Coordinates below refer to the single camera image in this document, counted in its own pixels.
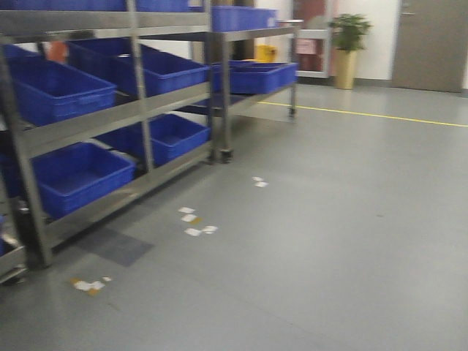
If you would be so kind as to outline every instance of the metal shelving rack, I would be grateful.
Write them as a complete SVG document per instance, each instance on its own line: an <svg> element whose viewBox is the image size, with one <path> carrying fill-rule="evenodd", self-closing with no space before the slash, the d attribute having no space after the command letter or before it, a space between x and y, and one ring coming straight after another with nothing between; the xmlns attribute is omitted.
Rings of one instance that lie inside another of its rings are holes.
<svg viewBox="0 0 468 351"><path fill-rule="evenodd" d="M204 6L205 12L136 12L135 0L127 0L126 12L0 11L0 97L21 168L33 217L35 239L44 265L52 263L52 248L212 155L212 142L209 141L166 165L154 167L148 120L161 113L207 99L211 90L210 83L206 82L167 94L146 97L138 45L140 38L182 34L182 37L190 40L190 34L209 32L210 1L205 0ZM1 45L110 37L132 38L138 100L43 127L25 128L27 124L18 113L10 72ZM207 56L208 41L205 41L205 49ZM207 109L205 114L210 126L211 109ZM48 221L42 210L31 159L138 122L143 128L145 174L61 219Z"/></svg>
<svg viewBox="0 0 468 351"><path fill-rule="evenodd" d="M26 271L26 250L18 240L10 202L0 177L0 214L4 217L3 235L5 254L0 256L0 284Z"/></svg>
<svg viewBox="0 0 468 351"><path fill-rule="evenodd" d="M290 117L295 116L296 111L296 83L285 86L278 91L270 94L255 94L255 95L240 95L230 93L230 75L229 75L229 60L230 60L230 42L237 42L241 40L257 39L263 37L274 37L280 35L291 35L291 48L290 48L290 60L291 62L297 62L296 59L296 42L299 33L299 25L302 20L283 20L279 21L283 26L272 29L255 29L250 31L226 31L210 33L211 41L221 43L222 50L222 92L220 94L213 94L211 100L211 106L213 108L213 116L222 118L222 127L218 142L221 144L219 152L221 154L222 161L228 163L233 158L233 145L232 145L232 127L231 118L232 116L238 115L248 107L269 98L274 94L278 94L280 91L287 89L291 90L290 96ZM182 40L180 36L170 36L172 40ZM194 41L201 41L202 37L194 37ZM188 113L207 113L207 105L205 102L199 102L194 105L186 106L181 108L182 111Z"/></svg>

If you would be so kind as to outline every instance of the epoxy floor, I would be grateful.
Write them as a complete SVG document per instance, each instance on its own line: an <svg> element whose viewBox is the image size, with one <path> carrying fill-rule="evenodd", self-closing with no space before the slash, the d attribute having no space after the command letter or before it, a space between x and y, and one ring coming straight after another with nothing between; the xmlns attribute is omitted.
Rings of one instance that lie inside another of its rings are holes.
<svg viewBox="0 0 468 351"><path fill-rule="evenodd" d="M289 123L255 106L232 164L196 167L0 287L0 349L468 350L468 99L300 86L298 102L327 111ZM219 231L185 234L182 206ZM103 276L95 297L69 283Z"/></svg>

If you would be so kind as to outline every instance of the blue plastic bin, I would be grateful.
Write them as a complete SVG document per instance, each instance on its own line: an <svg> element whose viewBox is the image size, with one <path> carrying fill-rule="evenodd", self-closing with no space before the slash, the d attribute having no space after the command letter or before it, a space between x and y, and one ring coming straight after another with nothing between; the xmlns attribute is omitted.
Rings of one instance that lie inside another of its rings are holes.
<svg viewBox="0 0 468 351"><path fill-rule="evenodd" d="M256 25L258 29L276 28L278 26L278 11L270 9L256 9Z"/></svg>
<svg viewBox="0 0 468 351"><path fill-rule="evenodd" d="M0 0L0 10L49 10L50 0Z"/></svg>
<svg viewBox="0 0 468 351"><path fill-rule="evenodd" d="M269 94L294 82L298 64L253 64L233 69L230 76L232 94Z"/></svg>
<svg viewBox="0 0 468 351"><path fill-rule="evenodd" d="M53 61L10 60L24 119L44 126L114 105L116 86Z"/></svg>
<svg viewBox="0 0 468 351"><path fill-rule="evenodd" d="M17 197L23 194L23 182L18 164L7 155L0 154L0 168L8 197Z"/></svg>
<svg viewBox="0 0 468 351"><path fill-rule="evenodd" d="M17 59L21 57L40 57L39 53L34 53L32 51L25 50L19 46L8 44L3 47L4 54L7 59Z"/></svg>
<svg viewBox="0 0 468 351"><path fill-rule="evenodd" d="M214 91L220 91L221 66L213 65ZM268 94L297 80L298 64L258 64L251 61L230 62L232 94Z"/></svg>
<svg viewBox="0 0 468 351"><path fill-rule="evenodd" d="M114 73L112 81L118 89L136 96L133 58L114 58L111 67ZM148 97L194 86L208 79L207 66L158 50L143 52L143 67Z"/></svg>
<svg viewBox="0 0 468 351"><path fill-rule="evenodd" d="M138 0L138 11L188 12L189 0Z"/></svg>
<svg viewBox="0 0 468 351"><path fill-rule="evenodd" d="M112 82L110 60L132 53L132 43L127 38L88 39L67 42L68 63L84 72Z"/></svg>
<svg viewBox="0 0 468 351"><path fill-rule="evenodd" d="M1 0L0 10L126 11L125 0ZM189 0L137 0L137 11L188 12Z"/></svg>
<svg viewBox="0 0 468 351"><path fill-rule="evenodd" d="M241 6L212 6L212 26L213 31L240 31L242 18L245 14Z"/></svg>
<svg viewBox="0 0 468 351"><path fill-rule="evenodd" d="M58 219L128 184L135 164L92 143L33 159L44 211Z"/></svg>
<svg viewBox="0 0 468 351"><path fill-rule="evenodd" d="M163 165L204 144L210 129L174 114L158 116L150 122L154 163ZM132 128L132 153L144 157L140 126Z"/></svg>
<svg viewBox="0 0 468 351"><path fill-rule="evenodd" d="M98 135L96 139L104 144L112 146L115 150L129 153L132 150L130 128L131 127L124 127L116 129L112 132Z"/></svg>
<svg viewBox="0 0 468 351"><path fill-rule="evenodd" d="M137 95L128 39L91 39L69 42L69 63L106 79L118 90ZM147 96L167 93L207 81L208 67L141 45Z"/></svg>

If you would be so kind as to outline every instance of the caster wheel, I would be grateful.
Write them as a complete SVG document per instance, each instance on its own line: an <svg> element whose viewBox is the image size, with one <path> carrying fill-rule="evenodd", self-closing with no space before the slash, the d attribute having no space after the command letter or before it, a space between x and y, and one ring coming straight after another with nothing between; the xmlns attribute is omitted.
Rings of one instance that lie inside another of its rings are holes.
<svg viewBox="0 0 468 351"><path fill-rule="evenodd" d="M233 151L221 151L221 161L222 163L230 163L233 158Z"/></svg>

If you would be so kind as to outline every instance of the trash on floor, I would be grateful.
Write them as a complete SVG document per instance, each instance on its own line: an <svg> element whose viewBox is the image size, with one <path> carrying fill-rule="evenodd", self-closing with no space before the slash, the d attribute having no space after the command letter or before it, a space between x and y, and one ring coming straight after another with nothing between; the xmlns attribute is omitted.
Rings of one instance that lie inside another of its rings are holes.
<svg viewBox="0 0 468 351"><path fill-rule="evenodd" d="M268 186L268 183L266 181L259 181L255 183L255 186L258 186L259 188L265 188Z"/></svg>
<svg viewBox="0 0 468 351"><path fill-rule="evenodd" d="M97 295L99 291L101 291L101 289L105 287L105 284L99 281L88 283L88 282L85 282L84 280L73 278L73 279L70 279L70 282L73 284L76 290L84 291L85 293L88 293L88 295L90 296Z"/></svg>
<svg viewBox="0 0 468 351"><path fill-rule="evenodd" d="M197 218L197 216L195 216L194 214L186 214L185 216L183 216L181 218L181 220L184 221L184 222L192 222L196 218Z"/></svg>
<svg viewBox="0 0 468 351"><path fill-rule="evenodd" d="M191 221L190 224L197 225L197 224L200 223L201 221L202 221L202 218L201 218L201 217L197 217L197 218L195 218L193 221Z"/></svg>
<svg viewBox="0 0 468 351"><path fill-rule="evenodd" d="M190 223L193 226L196 226L197 224L203 221L201 217L194 214L195 210L193 208L181 207L179 208L178 212L186 214L185 216L181 218L181 221ZM218 227L215 227L214 225L207 225L202 230L192 227L192 228L185 229L184 232L190 236L198 237L202 234L213 234L217 230L218 230Z"/></svg>
<svg viewBox="0 0 468 351"><path fill-rule="evenodd" d="M193 208L190 208L190 207L181 207L181 208L179 208L178 211L183 213L183 214L193 214L195 212L195 210Z"/></svg>
<svg viewBox="0 0 468 351"><path fill-rule="evenodd" d="M191 236L200 236L202 231L198 229L194 229L194 228L189 228L189 229L185 229L185 233Z"/></svg>
<svg viewBox="0 0 468 351"><path fill-rule="evenodd" d="M218 227L215 227L214 225L207 225L206 227L202 229L202 232L204 232L205 234L213 234L217 230L218 230Z"/></svg>

